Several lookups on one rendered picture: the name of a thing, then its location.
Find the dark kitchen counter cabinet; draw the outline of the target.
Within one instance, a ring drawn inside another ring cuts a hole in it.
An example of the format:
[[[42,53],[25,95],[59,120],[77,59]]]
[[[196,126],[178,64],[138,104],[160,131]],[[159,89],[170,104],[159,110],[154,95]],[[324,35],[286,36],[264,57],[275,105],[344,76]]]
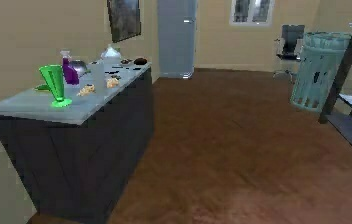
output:
[[[154,132],[150,64],[114,66],[119,83],[55,108],[28,89],[0,101],[0,141],[40,213],[106,224]]]

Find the green cone vase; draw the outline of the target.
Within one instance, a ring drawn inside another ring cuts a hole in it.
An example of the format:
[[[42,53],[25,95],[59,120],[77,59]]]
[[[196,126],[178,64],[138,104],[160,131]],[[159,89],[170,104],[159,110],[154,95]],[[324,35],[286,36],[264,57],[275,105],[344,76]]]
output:
[[[70,105],[72,100],[65,97],[63,69],[61,65],[45,65],[39,68],[50,92],[53,95],[52,107],[62,108]]]

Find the teal slatted bin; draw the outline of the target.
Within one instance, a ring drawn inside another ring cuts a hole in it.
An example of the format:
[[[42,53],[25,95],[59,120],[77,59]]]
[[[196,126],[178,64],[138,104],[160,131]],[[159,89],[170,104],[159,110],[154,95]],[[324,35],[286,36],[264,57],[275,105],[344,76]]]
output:
[[[300,109],[320,112],[328,97],[351,34],[307,32],[290,103]]]

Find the grey metal bowl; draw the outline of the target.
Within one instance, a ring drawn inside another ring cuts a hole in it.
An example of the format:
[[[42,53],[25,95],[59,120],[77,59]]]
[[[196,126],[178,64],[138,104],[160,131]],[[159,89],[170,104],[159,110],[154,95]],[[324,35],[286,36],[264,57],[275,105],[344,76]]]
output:
[[[82,77],[88,71],[86,63],[82,60],[72,60],[69,65],[77,72],[79,77]]]

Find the white framed window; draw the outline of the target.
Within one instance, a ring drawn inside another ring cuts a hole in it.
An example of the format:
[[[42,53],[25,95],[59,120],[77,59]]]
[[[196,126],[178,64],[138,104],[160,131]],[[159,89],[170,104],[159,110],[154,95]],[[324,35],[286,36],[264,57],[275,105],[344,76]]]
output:
[[[266,27],[272,24],[275,0],[231,0],[229,24]]]

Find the black office chair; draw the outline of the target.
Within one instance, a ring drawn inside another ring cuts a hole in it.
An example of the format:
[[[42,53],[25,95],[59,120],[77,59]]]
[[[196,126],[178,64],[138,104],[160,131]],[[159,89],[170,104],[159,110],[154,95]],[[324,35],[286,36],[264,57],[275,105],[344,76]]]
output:
[[[279,66],[273,78],[287,75],[290,81],[295,76],[295,67],[300,63],[300,53],[304,36],[304,25],[284,24],[281,36],[275,42],[275,63]]]

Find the purple spray bottle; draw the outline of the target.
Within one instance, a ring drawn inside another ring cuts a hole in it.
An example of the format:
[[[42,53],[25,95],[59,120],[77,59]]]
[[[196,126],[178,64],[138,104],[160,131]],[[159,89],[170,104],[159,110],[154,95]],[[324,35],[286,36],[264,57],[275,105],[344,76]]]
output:
[[[62,55],[62,69],[66,83],[70,85],[78,85],[79,78],[77,71],[70,64],[70,51],[61,50],[60,54]]]

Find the grey fridge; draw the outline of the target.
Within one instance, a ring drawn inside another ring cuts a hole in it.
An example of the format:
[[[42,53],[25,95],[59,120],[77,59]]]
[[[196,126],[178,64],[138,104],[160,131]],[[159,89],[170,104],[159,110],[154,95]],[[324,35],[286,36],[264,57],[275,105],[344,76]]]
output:
[[[158,0],[160,76],[190,79],[194,72],[198,0]]]

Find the dark framed wall picture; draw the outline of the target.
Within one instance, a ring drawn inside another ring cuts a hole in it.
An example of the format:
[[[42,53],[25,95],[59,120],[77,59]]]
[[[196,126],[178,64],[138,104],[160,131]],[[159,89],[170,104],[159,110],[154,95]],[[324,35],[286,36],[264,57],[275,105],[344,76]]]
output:
[[[107,10],[113,43],[141,34],[139,0],[107,0]]]

